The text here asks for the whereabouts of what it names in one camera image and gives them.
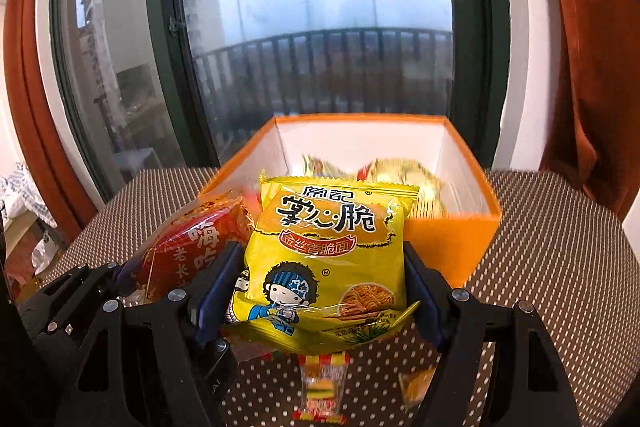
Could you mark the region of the red spicy strip snack bag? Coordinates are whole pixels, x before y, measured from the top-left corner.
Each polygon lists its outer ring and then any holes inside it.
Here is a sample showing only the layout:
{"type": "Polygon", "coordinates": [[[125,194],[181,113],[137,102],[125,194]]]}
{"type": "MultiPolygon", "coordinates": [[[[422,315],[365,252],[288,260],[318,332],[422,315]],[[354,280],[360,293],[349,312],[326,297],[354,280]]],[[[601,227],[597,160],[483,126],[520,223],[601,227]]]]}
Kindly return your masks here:
{"type": "Polygon", "coordinates": [[[254,228],[246,193],[208,192],[168,218],[122,270],[120,290],[140,291],[146,303],[183,288],[230,243],[246,245],[254,228]]]}

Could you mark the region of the yellow honey butter chip bag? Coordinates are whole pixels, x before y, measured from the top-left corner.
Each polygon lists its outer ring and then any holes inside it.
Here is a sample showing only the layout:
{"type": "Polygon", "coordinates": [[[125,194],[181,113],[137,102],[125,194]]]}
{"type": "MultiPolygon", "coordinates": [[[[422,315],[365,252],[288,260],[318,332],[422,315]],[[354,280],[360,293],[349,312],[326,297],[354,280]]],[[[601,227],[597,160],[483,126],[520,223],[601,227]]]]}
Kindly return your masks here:
{"type": "Polygon", "coordinates": [[[442,218],[447,214],[440,196],[444,182],[417,160],[378,158],[362,167],[357,173],[357,179],[416,186],[419,193],[409,215],[412,219],[442,218]]]}

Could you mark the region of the yellow crispy noodle snack bag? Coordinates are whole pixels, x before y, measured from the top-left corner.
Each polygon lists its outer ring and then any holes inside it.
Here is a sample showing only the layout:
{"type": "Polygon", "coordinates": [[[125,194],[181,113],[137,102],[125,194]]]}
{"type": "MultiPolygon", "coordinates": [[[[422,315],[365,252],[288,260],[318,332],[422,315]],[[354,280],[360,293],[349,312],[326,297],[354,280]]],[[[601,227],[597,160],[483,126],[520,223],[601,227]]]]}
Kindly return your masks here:
{"type": "Polygon", "coordinates": [[[406,288],[412,185],[274,176],[244,251],[227,320],[251,340],[328,355],[385,338],[419,303],[406,288]]]}

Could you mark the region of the small clear wrapped pastry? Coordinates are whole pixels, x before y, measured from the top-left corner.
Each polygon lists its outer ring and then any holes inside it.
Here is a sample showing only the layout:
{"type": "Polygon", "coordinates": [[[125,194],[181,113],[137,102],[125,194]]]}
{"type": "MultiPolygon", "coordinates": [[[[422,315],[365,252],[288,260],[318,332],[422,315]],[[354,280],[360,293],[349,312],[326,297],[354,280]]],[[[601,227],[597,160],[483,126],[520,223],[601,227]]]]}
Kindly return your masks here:
{"type": "Polygon", "coordinates": [[[431,365],[427,367],[427,369],[421,369],[411,374],[402,373],[399,375],[400,391],[407,409],[417,407],[422,402],[435,372],[436,366],[431,365]]]}

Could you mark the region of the rust orange left curtain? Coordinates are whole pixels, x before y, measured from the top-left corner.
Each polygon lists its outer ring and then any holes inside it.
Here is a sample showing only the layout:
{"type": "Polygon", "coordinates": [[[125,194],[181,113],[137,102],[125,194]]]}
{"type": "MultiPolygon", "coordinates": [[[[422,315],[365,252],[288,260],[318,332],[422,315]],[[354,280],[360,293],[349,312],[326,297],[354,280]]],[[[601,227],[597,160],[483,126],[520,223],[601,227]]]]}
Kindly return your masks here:
{"type": "Polygon", "coordinates": [[[12,120],[26,165],[65,243],[73,243],[98,210],[63,150],[44,92],[36,0],[6,0],[3,58],[12,120]]]}

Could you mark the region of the rust orange curtain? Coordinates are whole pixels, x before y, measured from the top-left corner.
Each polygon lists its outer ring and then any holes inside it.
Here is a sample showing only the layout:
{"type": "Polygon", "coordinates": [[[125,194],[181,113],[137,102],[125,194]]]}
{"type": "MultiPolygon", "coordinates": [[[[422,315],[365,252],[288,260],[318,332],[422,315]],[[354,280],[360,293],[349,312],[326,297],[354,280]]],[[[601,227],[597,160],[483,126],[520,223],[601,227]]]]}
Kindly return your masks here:
{"type": "Polygon", "coordinates": [[[639,193],[639,0],[559,2],[559,87],[540,165],[624,219],[639,193]]]}
{"type": "Polygon", "coordinates": [[[3,58],[12,120],[26,165],[65,243],[73,243],[98,210],[63,150],[44,92],[36,0],[6,0],[3,58]]]}

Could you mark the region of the brown polka dot tablecloth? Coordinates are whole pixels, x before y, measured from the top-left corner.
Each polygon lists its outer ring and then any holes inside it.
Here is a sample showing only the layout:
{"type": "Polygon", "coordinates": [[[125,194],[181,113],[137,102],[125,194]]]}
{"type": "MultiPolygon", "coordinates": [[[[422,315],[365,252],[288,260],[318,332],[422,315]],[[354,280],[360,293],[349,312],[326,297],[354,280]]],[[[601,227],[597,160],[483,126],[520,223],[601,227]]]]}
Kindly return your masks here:
{"type": "MultiPolygon", "coordinates": [[[[213,169],[141,171],[43,275],[43,284],[87,263],[124,263],[160,222],[190,202],[213,169]]],[[[620,221],[548,172],[488,171],[502,219],[464,286],[482,303],[527,300],[559,351],[582,426],[639,426],[639,262],[620,221]]],[[[410,323],[356,350],[341,409],[345,426],[409,426],[399,376],[439,355],[410,323]]],[[[294,421],[302,403],[295,357],[241,363],[221,403],[227,426],[313,426],[294,421]]]]}

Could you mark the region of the small yellow red candy packet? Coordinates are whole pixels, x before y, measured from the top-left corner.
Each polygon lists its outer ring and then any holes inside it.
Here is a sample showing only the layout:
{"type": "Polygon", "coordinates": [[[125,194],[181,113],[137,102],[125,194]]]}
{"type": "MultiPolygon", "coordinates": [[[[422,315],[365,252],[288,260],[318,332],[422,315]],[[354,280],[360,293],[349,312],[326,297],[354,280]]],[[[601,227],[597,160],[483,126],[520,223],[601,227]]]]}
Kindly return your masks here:
{"type": "Polygon", "coordinates": [[[345,425],[341,412],[346,378],[352,357],[347,352],[332,355],[299,355],[302,402],[294,413],[296,421],[345,425]]]}

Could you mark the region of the orange open cardboard box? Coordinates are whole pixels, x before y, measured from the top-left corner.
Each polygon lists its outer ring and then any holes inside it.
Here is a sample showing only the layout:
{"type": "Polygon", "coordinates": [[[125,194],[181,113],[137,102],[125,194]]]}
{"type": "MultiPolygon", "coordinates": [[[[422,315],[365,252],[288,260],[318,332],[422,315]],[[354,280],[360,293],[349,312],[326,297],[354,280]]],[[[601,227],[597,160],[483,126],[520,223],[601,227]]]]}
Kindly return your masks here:
{"type": "Polygon", "coordinates": [[[378,158],[414,159],[442,181],[444,217],[409,219],[405,238],[424,265],[461,287],[487,251],[501,219],[498,199],[456,128],[444,116],[317,114],[273,117],[206,183],[224,193],[261,174],[298,176],[303,157],[356,172],[378,158]]]}

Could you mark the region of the rust orange right curtain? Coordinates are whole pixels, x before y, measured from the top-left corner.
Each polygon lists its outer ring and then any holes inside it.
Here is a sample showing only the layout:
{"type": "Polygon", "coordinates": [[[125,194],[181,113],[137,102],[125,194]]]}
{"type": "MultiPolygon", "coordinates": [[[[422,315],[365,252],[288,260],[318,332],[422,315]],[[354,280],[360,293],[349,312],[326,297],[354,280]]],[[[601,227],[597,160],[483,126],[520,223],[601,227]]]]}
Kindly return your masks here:
{"type": "Polygon", "coordinates": [[[639,0],[559,2],[559,87],[540,165],[624,219],[639,193],[639,0]]]}

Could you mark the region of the dark balcony railing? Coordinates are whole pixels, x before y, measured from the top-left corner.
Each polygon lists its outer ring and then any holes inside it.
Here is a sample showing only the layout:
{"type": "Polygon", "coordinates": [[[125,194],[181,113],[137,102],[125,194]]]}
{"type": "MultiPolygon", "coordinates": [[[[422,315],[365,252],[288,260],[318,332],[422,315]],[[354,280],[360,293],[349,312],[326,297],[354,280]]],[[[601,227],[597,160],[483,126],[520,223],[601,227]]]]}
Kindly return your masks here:
{"type": "Polygon", "coordinates": [[[454,73],[449,31],[356,27],[293,32],[195,59],[216,149],[229,156],[274,116],[446,115],[454,73]]]}

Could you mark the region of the dark green window frame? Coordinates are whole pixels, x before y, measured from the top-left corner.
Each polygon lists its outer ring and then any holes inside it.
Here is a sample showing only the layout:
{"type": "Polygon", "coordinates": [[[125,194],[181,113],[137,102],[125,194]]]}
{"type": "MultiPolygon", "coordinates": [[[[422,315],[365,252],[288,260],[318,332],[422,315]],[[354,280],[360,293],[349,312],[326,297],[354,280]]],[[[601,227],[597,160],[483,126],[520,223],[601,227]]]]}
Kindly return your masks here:
{"type": "Polygon", "coordinates": [[[447,117],[494,161],[509,0],[51,0],[82,185],[224,165],[270,118],[447,117]]]}

